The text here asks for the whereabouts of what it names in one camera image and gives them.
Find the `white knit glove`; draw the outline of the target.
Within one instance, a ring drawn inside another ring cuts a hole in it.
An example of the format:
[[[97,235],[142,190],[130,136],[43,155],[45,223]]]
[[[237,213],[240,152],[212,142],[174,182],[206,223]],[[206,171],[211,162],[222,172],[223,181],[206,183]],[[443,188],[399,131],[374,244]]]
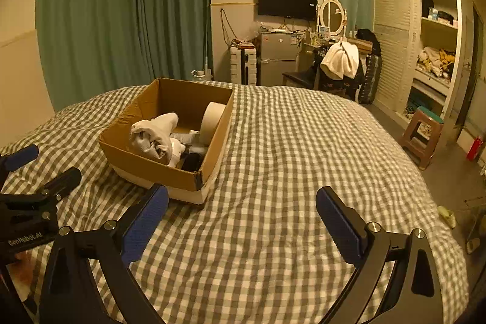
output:
[[[130,130],[132,147],[141,156],[175,168],[185,150],[185,145],[170,137],[178,121],[176,113],[168,113],[135,122]]]

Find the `beige tape roll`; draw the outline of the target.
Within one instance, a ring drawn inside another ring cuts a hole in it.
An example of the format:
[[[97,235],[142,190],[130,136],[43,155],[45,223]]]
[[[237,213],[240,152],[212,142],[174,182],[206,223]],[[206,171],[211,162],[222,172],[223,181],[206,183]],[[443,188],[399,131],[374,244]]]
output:
[[[210,102],[207,105],[199,130],[199,141],[201,144],[210,145],[225,108],[224,104],[216,102]]]

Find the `dark glossy cup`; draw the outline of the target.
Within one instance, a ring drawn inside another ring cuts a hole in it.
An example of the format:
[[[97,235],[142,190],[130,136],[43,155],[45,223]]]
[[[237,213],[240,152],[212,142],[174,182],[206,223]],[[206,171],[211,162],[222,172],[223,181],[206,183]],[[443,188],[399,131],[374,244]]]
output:
[[[200,153],[189,153],[184,157],[180,169],[191,173],[197,172],[203,161],[204,157]]]

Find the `blue white packet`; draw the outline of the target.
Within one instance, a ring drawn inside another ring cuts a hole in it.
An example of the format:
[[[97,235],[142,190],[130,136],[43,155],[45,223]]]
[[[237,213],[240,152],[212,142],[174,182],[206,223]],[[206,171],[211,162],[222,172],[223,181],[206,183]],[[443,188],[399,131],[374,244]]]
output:
[[[170,137],[176,139],[183,145],[199,145],[200,143],[199,131],[190,131],[186,133],[171,133]]]

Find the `grey checkered bed cover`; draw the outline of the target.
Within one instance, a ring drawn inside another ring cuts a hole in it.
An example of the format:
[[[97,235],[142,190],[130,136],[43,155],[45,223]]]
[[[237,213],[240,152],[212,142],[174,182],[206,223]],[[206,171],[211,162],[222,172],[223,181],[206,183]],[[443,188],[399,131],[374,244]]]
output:
[[[316,210],[330,186],[365,221],[424,230],[436,262],[443,323],[469,302],[464,254],[439,220],[421,172],[361,105],[292,87],[233,86],[221,168],[201,210],[171,200],[135,279],[166,323],[318,323],[353,273]],[[144,190],[117,175],[98,138],[148,86],[68,106],[22,139],[39,157],[11,173],[3,193],[33,193],[70,167],[79,187],[58,206],[59,225],[98,229]]]

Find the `brown cardboard box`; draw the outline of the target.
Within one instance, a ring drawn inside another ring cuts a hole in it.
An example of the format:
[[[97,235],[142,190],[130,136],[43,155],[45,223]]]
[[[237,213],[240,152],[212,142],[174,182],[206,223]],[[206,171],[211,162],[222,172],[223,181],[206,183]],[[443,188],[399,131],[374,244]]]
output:
[[[200,206],[214,183],[233,108],[230,88],[158,78],[99,137],[104,156],[127,181]]]

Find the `red bottle on floor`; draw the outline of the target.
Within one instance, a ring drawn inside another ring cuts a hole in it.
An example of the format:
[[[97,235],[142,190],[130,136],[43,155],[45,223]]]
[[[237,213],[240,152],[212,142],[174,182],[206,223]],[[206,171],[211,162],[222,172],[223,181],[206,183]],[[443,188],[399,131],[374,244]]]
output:
[[[466,159],[468,159],[468,161],[475,161],[479,155],[479,151],[481,150],[483,144],[484,144],[484,139],[480,136],[477,136],[474,139],[473,143],[471,144]]]

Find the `chair with white clothes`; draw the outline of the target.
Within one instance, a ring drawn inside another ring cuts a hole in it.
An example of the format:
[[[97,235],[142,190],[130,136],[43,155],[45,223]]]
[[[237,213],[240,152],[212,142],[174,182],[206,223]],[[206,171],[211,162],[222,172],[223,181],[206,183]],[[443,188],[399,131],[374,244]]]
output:
[[[313,88],[372,104],[382,72],[382,49],[370,29],[314,51]]]

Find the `green curtain left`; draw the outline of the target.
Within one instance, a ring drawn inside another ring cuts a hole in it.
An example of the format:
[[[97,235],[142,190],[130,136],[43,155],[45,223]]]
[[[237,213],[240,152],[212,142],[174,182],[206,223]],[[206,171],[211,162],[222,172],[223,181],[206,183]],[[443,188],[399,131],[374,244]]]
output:
[[[211,0],[36,0],[44,80],[55,110],[213,64]]]

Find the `pile of clothes on shelf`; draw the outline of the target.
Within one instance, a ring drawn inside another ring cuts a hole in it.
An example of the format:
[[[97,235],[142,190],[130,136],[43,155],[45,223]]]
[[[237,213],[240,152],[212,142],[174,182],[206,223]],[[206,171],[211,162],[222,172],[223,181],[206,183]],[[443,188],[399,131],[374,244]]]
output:
[[[455,54],[444,49],[425,47],[418,55],[417,67],[422,72],[450,80],[455,65]]]

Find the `silver mini fridge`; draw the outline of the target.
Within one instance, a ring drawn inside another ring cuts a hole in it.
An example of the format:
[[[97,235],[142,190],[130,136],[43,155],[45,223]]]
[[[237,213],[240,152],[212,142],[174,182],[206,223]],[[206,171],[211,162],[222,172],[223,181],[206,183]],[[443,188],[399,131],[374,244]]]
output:
[[[301,50],[300,35],[267,32],[260,34],[259,83],[281,86],[283,74],[296,72],[296,59]]]

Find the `white suitcase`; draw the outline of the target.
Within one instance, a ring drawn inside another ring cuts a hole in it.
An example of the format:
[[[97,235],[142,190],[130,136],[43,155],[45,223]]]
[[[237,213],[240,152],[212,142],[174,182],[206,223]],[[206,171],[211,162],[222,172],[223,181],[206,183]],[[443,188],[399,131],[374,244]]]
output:
[[[257,55],[252,43],[242,43],[229,48],[231,83],[246,86],[257,85]]]

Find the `round white vanity mirror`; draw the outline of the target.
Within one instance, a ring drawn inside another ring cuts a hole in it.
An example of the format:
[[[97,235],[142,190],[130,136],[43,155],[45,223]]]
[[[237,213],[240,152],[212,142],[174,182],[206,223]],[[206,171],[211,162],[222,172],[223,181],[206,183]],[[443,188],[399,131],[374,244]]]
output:
[[[318,11],[318,26],[325,27],[331,37],[345,35],[347,11],[339,0],[324,0]]]

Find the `white open wardrobe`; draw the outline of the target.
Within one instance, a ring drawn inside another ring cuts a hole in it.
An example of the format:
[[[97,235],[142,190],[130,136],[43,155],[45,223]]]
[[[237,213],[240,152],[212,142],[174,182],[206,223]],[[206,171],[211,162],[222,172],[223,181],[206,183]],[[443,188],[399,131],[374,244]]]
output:
[[[407,106],[414,94],[444,121],[440,148],[456,141],[456,122],[471,72],[473,8],[471,0],[374,0],[374,33],[381,44],[382,72],[375,106],[407,126]],[[425,47],[455,54],[450,80],[417,67]]]

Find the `black wall television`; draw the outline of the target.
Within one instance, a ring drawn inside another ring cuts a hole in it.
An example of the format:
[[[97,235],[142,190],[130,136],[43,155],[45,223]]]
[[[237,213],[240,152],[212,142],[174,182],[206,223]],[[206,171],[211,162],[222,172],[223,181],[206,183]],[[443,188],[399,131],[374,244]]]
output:
[[[258,0],[258,14],[314,21],[317,0]]]

